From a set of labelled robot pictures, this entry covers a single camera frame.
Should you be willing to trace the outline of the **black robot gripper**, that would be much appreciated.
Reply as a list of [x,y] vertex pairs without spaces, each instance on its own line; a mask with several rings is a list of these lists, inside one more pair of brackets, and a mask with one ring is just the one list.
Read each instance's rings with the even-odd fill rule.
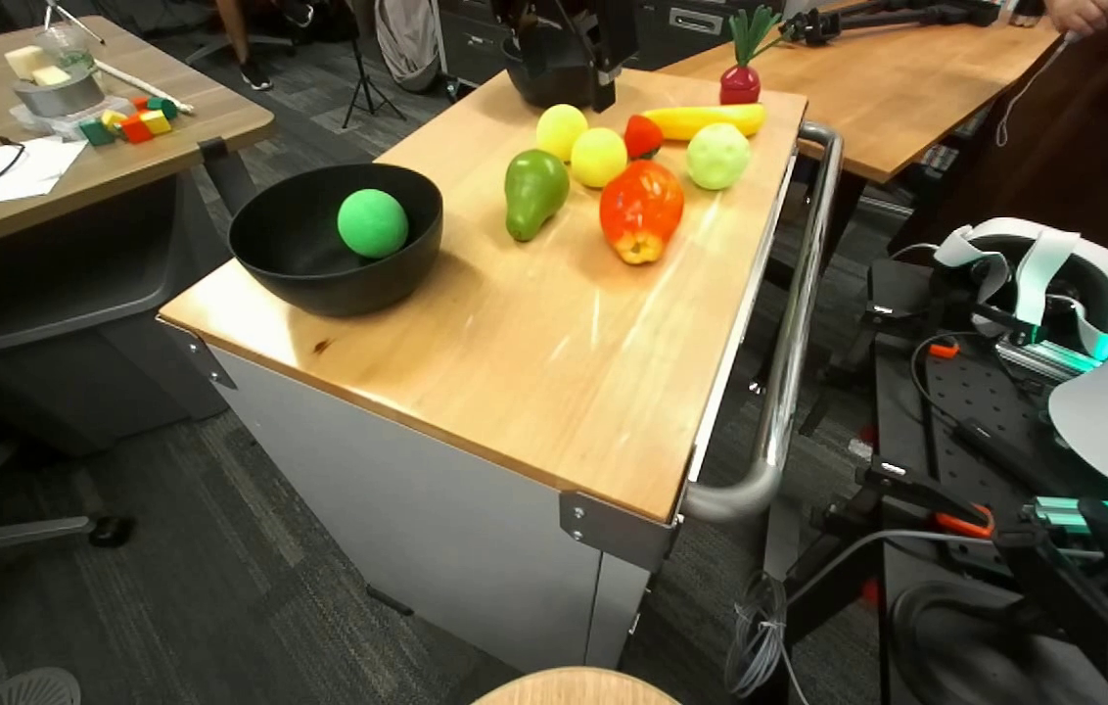
[[504,70],[528,105],[608,110],[638,50],[633,0],[500,0]]

